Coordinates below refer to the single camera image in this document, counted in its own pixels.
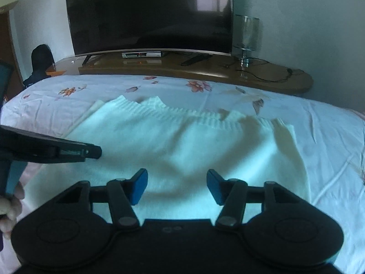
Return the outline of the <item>person's left hand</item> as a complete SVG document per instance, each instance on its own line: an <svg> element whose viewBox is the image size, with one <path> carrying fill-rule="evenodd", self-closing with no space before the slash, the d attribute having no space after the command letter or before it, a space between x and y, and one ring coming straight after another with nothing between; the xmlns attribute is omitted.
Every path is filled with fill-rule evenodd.
<svg viewBox="0 0 365 274"><path fill-rule="evenodd" d="M5 239L10 239L12 230L17 223L17 217L22 213L21 200L25 198L25 191L18 182L14 195L10 198L1 197L1 233Z"/></svg>

